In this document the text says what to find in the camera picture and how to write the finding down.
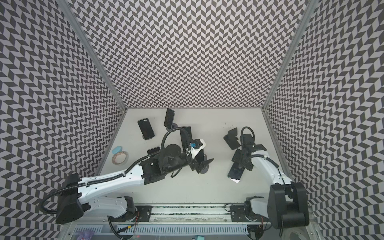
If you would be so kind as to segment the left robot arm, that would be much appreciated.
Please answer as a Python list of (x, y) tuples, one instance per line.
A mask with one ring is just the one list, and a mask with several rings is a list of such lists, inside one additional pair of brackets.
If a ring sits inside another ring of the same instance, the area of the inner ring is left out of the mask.
[(183, 128), (174, 128), (164, 135), (158, 151), (136, 160), (127, 169), (111, 174), (84, 177), (72, 174), (62, 187), (43, 197), (40, 212), (56, 216), (57, 224), (74, 222), (83, 216), (107, 217), (109, 221), (131, 221), (139, 217), (133, 197), (110, 197), (110, 194), (134, 186), (144, 186), (174, 178), (183, 168), (190, 167), (204, 174), (213, 161), (204, 154), (206, 143), (192, 139)]

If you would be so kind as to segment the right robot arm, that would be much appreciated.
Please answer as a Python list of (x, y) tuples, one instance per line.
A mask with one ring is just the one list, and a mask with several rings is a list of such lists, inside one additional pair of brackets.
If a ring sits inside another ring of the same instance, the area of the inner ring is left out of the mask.
[(228, 145), (235, 150), (228, 178), (239, 183), (245, 170), (257, 168), (270, 184), (267, 197), (246, 198), (243, 206), (246, 220), (254, 222), (268, 219), (272, 227), (278, 230), (308, 226), (310, 215), (304, 185), (294, 182), (281, 171), (267, 149), (262, 144), (256, 144), (256, 134), (250, 127), (243, 127), (240, 132), (233, 129), (228, 137)]

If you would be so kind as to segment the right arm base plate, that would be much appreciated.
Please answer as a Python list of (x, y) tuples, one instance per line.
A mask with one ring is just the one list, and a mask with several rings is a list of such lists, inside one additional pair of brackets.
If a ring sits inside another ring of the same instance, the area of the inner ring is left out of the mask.
[(269, 219), (262, 215), (258, 215), (253, 213), (251, 210), (247, 210), (244, 206), (236, 206), (230, 205), (229, 213), (232, 222), (240, 223), (240, 222), (256, 222), (256, 223), (264, 223)]

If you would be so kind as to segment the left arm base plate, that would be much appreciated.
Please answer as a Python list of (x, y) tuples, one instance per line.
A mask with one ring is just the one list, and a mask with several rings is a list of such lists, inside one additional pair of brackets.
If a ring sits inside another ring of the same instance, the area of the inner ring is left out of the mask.
[(136, 206), (135, 212), (127, 211), (121, 217), (120, 222), (149, 222), (152, 215), (152, 206)]

